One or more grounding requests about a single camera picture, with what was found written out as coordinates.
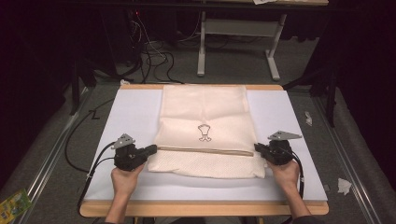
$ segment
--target sleeve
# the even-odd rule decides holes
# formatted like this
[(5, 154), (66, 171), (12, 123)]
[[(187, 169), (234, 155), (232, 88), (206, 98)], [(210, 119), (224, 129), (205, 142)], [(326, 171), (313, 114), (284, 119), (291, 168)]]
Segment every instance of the sleeve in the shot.
[(293, 224), (324, 224), (324, 221), (313, 216), (306, 216), (295, 218)]

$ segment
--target human hand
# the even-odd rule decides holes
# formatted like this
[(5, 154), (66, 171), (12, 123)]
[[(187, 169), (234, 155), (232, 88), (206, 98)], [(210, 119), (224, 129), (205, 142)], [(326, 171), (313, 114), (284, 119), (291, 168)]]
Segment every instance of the human hand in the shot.
[(137, 177), (145, 167), (141, 164), (132, 171), (123, 171), (119, 168), (114, 168), (111, 171), (111, 180), (113, 181), (114, 199), (108, 210), (106, 222), (123, 223), (125, 219), (125, 211), (137, 184)]
[(143, 170), (144, 166), (145, 165), (142, 164), (132, 171), (123, 171), (117, 167), (114, 168), (111, 171), (114, 195), (130, 197), (136, 188), (137, 177)]
[(276, 183), (283, 190), (289, 191), (297, 189), (297, 181), (300, 169), (296, 161), (290, 161), (284, 165), (273, 165), (269, 161), (267, 163), (273, 170)]

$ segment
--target white desk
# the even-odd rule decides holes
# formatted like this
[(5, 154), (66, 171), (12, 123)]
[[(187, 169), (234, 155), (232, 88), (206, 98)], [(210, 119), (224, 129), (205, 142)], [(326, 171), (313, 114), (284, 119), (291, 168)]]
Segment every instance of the white desk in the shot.
[[(158, 130), (162, 86), (122, 86), (118, 91), (96, 156), (123, 133), (136, 140), (136, 147), (151, 145)], [(281, 130), (302, 134), (289, 96), (280, 86), (247, 86), (247, 99), (258, 141), (268, 144), (267, 136)], [(327, 197), (303, 138), (290, 140), (300, 157), (305, 175), (304, 200), (313, 214), (329, 211)], [(108, 149), (103, 159), (113, 157)], [(104, 217), (113, 198), (110, 172), (113, 161), (96, 169), (80, 208), (85, 217)], [(144, 169), (127, 209), (127, 216), (266, 216), (289, 214), (286, 200), (275, 183), (271, 169), (264, 179), (210, 179)]]
[[(253, 0), (207, 0), (204, 2), (238, 2), (253, 4)], [(294, 6), (327, 6), (328, 0), (278, 0), (270, 4), (294, 5)], [(265, 50), (265, 58), (271, 71), (274, 81), (280, 80), (277, 72), (274, 54), (283, 26), (285, 25), (286, 14), (280, 16), (279, 21), (239, 21), (239, 20), (218, 20), (208, 19), (206, 13), (201, 14), (201, 46), (198, 54), (198, 77), (205, 75), (205, 36), (207, 34), (214, 35), (248, 35), (248, 36), (266, 36), (272, 38), (272, 45)]]

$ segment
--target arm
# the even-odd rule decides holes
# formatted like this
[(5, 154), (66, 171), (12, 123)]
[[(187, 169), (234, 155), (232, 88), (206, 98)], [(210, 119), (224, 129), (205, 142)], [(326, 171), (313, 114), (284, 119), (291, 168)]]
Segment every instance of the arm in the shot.
[(297, 190), (299, 167), (297, 162), (290, 161), (285, 165), (276, 166), (267, 162), (274, 172), (276, 183), (282, 188), (289, 202), (290, 212), (293, 219), (297, 217), (311, 216), (303, 199)]
[(106, 222), (122, 223), (125, 219), (125, 211), (129, 199), (131, 198), (137, 184), (137, 177), (143, 170), (144, 164), (140, 165), (131, 172), (122, 171), (114, 168), (111, 171), (113, 181), (114, 199), (108, 210)]

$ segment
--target gray carpet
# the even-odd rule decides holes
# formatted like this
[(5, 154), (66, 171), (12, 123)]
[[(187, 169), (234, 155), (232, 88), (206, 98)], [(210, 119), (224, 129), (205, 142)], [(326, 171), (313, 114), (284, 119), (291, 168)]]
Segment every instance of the gray carpet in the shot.
[[(281, 41), (276, 51), (276, 64), (281, 76), (279, 82), (271, 80), (269, 69), (263, 58), (262, 46), (268, 42), (264, 39), (249, 42), (251, 38), (237, 38), (238, 41), (230, 41), (224, 48), (216, 49), (222, 45), (221, 39), (214, 39), (208, 43), (212, 48), (207, 49), (206, 75), (196, 76), (196, 64), (198, 58), (198, 46), (186, 46), (194, 44), (186, 42), (178, 44), (176, 48), (163, 46), (159, 51), (172, 52), (175, 56), (175, 66), (171, 70), (172, 79), (186, 83), (238, 83), (238, 84), (285, 84), (299, 77), (314, 49), (316, 42), (298, 43), (295, 39)], [(156, 69), (156, 75), (160, 79), (166, 79), (165, 72), (168, 64)], [(157, 81), (151, 69), (148, 81)], [(139, 82), (140, 73), (131, 76)], [(93, 109), (115, 96), (119, 83), (98, 78), (99, 84), (89, 91), (86, 104), (80, 110), (77, 121), (84, 117), (90, 109)], [(377, 219), (370, 220), (361, 206), (361, 200), (356, 190), (352, 190), (344, 196), (337, 193), (338, 177), (348, 179), (349, 174), (340, 157), (339, 147), (334, 143), (332, 132), (338, 133), (341, 145), (353, 164), (361, 183), (367, 192), (370, 202), (373, 204), (375, 213), (382, 223), (396, 223), (396, 217), (392, 209), (395, 207), (395, 194), (387, 179), (379, 170), (370, 150), (361, 138), (359, 130), (350, 117), (347, 106), (342, 96), (337, 95), (335, 108), (335, 129), (330, 129), (322, 118), (317, 101), (304, 90), (306, 87), (296, 88), (290, 91), (290, 100), (297, 119), (300, 122), (306, 143), (310, 149), (314, 163), (318, 169), (320, 179), (330, 190), (327, 191), (329, 198), (330, 213), (321, 216), (327, 223), (380, 223)], [(39, 171), (43, 161), (49, 155), (62, 130), (70, 120), (68, 115), (71, 108), (70, 91), (66, 94), (66, 104), (49, 120), (47, 125), (37, 137), (29, 152), (24, 157), (13, 176), (0, 192), (0, 199), (4, 200), (14, 191), (22, 188), (28, 189), (35, 175)], [(70, 160), (78, 167), (89, 169), (97, 144), (106, 125), (111, 104), (106, 104), (97, 110), (96, 117), (89, 116), (72, 135), (68, 154)], [(308, 111), (313, 118), (313, 126), (305, 124), (304, 112)], [(49, 178), (43, 182), (43, 190), (36, 198), (36, 204), (30, 216), (21, 223), (92, 223), (92, 218), (80, 217), (77, 212), (78, 197), (82, 191), (86, 175), (69, 166), (60, 154), (54, 163), (53, 171)], [(265, 217), (265, 223), (280, 223), (284, 217)]]

